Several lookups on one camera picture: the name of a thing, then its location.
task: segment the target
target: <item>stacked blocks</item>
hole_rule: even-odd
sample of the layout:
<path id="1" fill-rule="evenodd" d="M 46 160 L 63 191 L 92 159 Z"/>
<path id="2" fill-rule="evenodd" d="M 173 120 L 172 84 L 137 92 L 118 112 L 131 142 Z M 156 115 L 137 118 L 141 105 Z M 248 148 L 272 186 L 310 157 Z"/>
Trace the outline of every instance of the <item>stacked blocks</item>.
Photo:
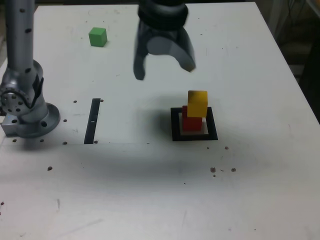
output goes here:
<path id="1" fill-rule="evenodd" d="M 103 47 L 108 41 L 106 29 L 101 27 L 92 28 L 89 32 L 89 39 L 91 46 Z"/>
<path id="2" fill-rule="evenodd" d="M 208 92 L 188 91 L 188 106 L 182 107 L 182 130 L 199 132 L 202 129 L 202 118 L 207 116 Z"/>

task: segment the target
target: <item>white table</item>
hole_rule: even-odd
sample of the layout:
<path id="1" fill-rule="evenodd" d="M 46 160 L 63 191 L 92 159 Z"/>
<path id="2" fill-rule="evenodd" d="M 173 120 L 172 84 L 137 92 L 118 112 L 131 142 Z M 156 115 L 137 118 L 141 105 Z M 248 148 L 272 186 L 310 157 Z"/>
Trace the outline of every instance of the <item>white table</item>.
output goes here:
<path id="1" fill-rule="evenodd" d="M 31 140 L 1 131 L 1 240 L 320 238 L 320 127 L 256 4 L 188 7 L 197 69 L 148 56 L 144 81 L 136 5 L 37 9 L 34 59 L 61 122 Z M 188 90 L 208 91 L 219 140 L 172 142 Z M 92 98 L 98 144 L 84 145 Z"/>

